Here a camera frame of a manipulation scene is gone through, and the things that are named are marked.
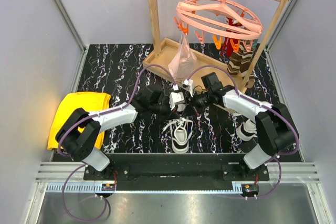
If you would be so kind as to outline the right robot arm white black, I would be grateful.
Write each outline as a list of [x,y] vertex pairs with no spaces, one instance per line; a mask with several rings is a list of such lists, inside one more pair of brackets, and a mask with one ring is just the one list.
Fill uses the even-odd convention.
[[205,91],[192,95],[193,105],[203,108],[215,104],[233,110],[247,118],[237,128],[238,137],[243,141],[257,137],[258,143],[244,156],[243,164],[238,167],[242,179],[252,179],[262,164],[298,143],[299,134],[284,104],[261,102],[246,96],[232,85],[224,86],[215,72],[201,77],[201,80]]

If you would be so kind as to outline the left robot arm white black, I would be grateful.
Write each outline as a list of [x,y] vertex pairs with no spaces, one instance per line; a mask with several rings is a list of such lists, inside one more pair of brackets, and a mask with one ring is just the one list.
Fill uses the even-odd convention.
[[149,95],[138,93],[129,102],[101,111],[77,108],[56,133],[56,142],[71,160],[93,167],[99,178],[107,180],[113,175],[113,167],[107,155],[95,147],[98,135],[116,126],[133,123],[145,112],[170,115],[173,111],[171,97],[161,95],[161,91]]

